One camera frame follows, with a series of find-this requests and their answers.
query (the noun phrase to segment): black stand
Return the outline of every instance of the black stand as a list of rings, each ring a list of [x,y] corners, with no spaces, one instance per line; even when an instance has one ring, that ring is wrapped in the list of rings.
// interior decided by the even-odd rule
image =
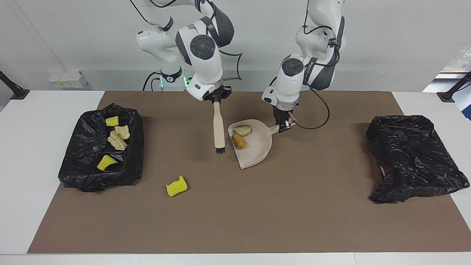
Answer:
[[[29,89],[23,89],[19,85],[15,84],[2,71],[0,71],[0,80],[2,80],[5,85],[13,91],[13,96],[10,99],[24,99],[29,93]]]
[[[471,72],[467,73],[456,85],[454,85],[450,90],[447,92],[438,92],[437,95],[443,102],[451,102],[454,103],[455,101],[452,99],[453,94],[460,90],[467,82],[471,81]]]

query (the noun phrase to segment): bread piece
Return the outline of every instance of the bread piece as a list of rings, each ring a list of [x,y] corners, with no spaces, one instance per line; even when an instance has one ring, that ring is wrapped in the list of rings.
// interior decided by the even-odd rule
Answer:
[[[246,136],[246,135],[248,135],[251,131],[252,131],[252,129],[251,129],[249,126],[246,126],[246,125],[237,127],[237,128],[235,129],[235,132],[236,132],[237,134],[240,134],[240,136]]]
[[[129,139],[129,137],[131,136],[131,134],[129,133],[129,127],[127,125],[122,127],[116,126],[114,129],[123,140]]]
[[[108,142],[116,149],[120,151],[126,150],[128,145],[121,139],[121,136],[116,132],[112,131],[110,137],[108,137]]]

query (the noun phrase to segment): white wall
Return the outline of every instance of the white wall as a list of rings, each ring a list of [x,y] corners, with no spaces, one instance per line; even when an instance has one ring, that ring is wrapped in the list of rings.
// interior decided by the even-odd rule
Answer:
[[[19,85],[51,89],[48,71],[61,66],[0,0],[0,68]],[[128,0],[17,0],[26,16],[68,70],[82,70],[96,90],[138,90],[156,69],[154,58],[135,45],[148,25]],[[235,90],[263,90],[281,60],[299,52],[294,40],[305,0],[214,0],[235,25],[223,50],[244,52],[241,70],[253,82],[231,82]],[[192,7],[169,8],[189,24]],[[469,0],[347,0],[346,49],[332,89],[422,91],[471,39]],[[223,57],[234,70],[234,58]]]
[[[0,82],[0,111],[10,101],[12,95],[13,92],[3,82]]]

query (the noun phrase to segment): potato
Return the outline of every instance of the potato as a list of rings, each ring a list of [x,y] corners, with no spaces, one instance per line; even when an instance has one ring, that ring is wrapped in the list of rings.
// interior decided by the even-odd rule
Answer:
[[[242,136],[238,133],[234,133],[232,135],[231,140],[232,140],[232,143],[234,144],[235,148],[237,148],[238,150],[242,150],[245,147],[247,147],[247,143],[242,138]]]

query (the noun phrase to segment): beige dustpan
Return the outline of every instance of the beige dustpan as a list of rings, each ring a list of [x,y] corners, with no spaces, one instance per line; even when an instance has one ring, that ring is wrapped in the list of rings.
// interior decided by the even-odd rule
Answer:
[[[250,126],[252,132],[244,136],[244,140],[247,143],[246,148],[237,150],[234,147],[241,169],[258,164],[267,157],[272,143],[271,135],[277,133],[279,128],[278,125],[268,128],[263,122],[258,120],[244,120],[229,126],[229,137],[232,137],[235,128],[243,125]]]

